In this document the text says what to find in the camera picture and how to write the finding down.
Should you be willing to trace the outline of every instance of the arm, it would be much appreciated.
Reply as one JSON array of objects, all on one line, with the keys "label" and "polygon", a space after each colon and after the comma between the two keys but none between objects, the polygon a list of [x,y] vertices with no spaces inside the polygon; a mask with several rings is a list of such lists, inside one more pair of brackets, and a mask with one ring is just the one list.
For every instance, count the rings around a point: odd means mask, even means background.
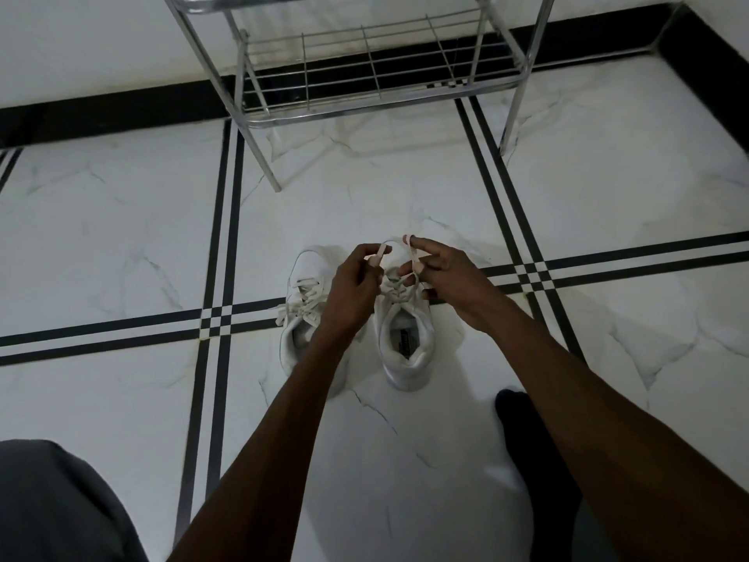
[{"label": "arm", "polygon": [[382,269],[364,264],[378,247],[359,245],[339,267],[307,351],[169,562],[291,557],[327,391],[379,293]]},{"label": "arm", "polygon": [[[501,294],[464,252],[431,240],[419,277],[497,343],[583,496],[625,557],[729,560],[749,551],[749,494],[619,395]],[[401,275],[410,272],[405,264]]]}]

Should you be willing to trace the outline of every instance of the forearm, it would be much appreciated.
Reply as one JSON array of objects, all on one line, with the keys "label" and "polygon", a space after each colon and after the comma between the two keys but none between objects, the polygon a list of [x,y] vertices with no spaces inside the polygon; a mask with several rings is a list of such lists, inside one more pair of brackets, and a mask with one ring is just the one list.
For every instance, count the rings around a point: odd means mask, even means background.
[{"label": "forearm", "polygon": [[509,298],[498,295],[489,305],[490,335],[617,546],[637,557],[691,559],[745,540],[744,491]]},{"label": "forearm", "polygon": [[176,560],[288,560],[327,391],[351,340],[320,327],[182,540]]}]

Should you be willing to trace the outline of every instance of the person's left hand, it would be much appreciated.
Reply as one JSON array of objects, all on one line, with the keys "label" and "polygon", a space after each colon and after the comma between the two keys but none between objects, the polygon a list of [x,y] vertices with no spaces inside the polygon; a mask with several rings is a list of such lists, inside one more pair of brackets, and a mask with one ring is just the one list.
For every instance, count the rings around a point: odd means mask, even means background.
[{"label": "person's left hand", "polygon": [[[379,248],[379,244],[360,244],[338,266],[319,330],[336,340],[351,342],[369,319],[380,292],[383,269],[370,266],[364,257],[377,254]],[[385,253],[391,250],[388,246]]]}]

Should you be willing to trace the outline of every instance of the black sock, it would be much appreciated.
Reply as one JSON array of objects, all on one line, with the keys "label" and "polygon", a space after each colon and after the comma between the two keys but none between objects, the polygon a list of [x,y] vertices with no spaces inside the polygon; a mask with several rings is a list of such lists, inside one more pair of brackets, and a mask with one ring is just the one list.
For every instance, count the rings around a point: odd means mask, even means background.
[{"label": "black sock", "polygon": [[533,507],[530,560],[569,560],[580,489],[526,393],[502,390],[494,408]]}]

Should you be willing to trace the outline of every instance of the shoelace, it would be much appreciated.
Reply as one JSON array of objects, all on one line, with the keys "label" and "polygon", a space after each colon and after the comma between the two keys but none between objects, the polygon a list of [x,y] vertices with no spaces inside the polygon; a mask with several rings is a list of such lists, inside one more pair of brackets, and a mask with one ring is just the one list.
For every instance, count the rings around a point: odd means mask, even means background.
[{"label": "shoelace", "polygon": [[[380,244],[378,253],[369,259],[369,264],[372,266],[379,266],[382,262],[382,257],[385,254],[385,247],[388,243],[397,243],[405,249],[410,250],[411,262],[414,266],[415,271],[420,272],[423,268],[423,264],[417,257],[417,250],[411,246],[412,235],[406,236],[406,244],[398,238],[391,238]],[[405,284],[406,280],[413,276],[416,282],[410,286]],[[417,292],[419,285],[419,275],[416,272],[411,272],[405,276],[398,275],[398,267],[388,268],[382,276],[382,283],[380,283],[380,292],[390,299],[394,303],[405,303],[411,301]]]},{"label": "shoelace", "polygon": [[310,325],[317,326],[322,313],[320,305],[327,300],[323,285],[314,278],[304,278],[297,280],[294,287],[298,292],[277,306],[276,325],[286,325],[290,319],[301,317]]}]

